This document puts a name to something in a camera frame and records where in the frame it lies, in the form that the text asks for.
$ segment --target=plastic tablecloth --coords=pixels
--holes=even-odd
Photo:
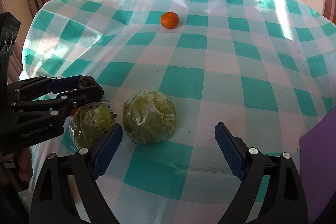
[[[160,25],[169,11],[179,15],[175,29]],[[298,0],[52,0],[28,32],[21,79],[91,75],[121,124],[133,93],[168,95],[174,135],[146,146],[124,134],[98,186],[120,223],[215,224],[240,185],[215,125],[263,153],[289,152],[300,170],[299,137],[335,105],[335,45],[335,25]],[[76,151],[64,128],[32,148],[27,204],[46,155]]]

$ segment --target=purple board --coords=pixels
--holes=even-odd
[[[301,181],[315,220],[336,191],[336,108],[300,139]]]

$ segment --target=green and white checkered tablecloth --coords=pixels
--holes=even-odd
[[[180,23],[168,30],[169,11]],[[29,30],[21,79],[92,75],[119,123],[131,94],[168,95],[175,134],[150,146],[124,136],[97,183],[121,224],[215,224],[240,185],[215,125],[264,153],[289,152],[299,169],[299,137],[335,105],[335,46],[335,25],[298,0],[52,0]],[[46,155],[76,151],[65,128],[32,148],[27,202]]]

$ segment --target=plastic wrap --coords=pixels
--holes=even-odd
[[[161,92],[139,91],[125,101],[123,123],[128,136],[136,143],[163,142],[174,132],[175,106]]]
[[[70,135],[78,149],[90,147],[96,138],[106,135],[117,115],[111,111],[111,102],[94,102],[80,107],[70,118]]]

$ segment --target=orange fruit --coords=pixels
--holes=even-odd
[[[160,22],[166,29],[174,29],[179,24],[179,16],[173,12],[165,13],[161,16]]]

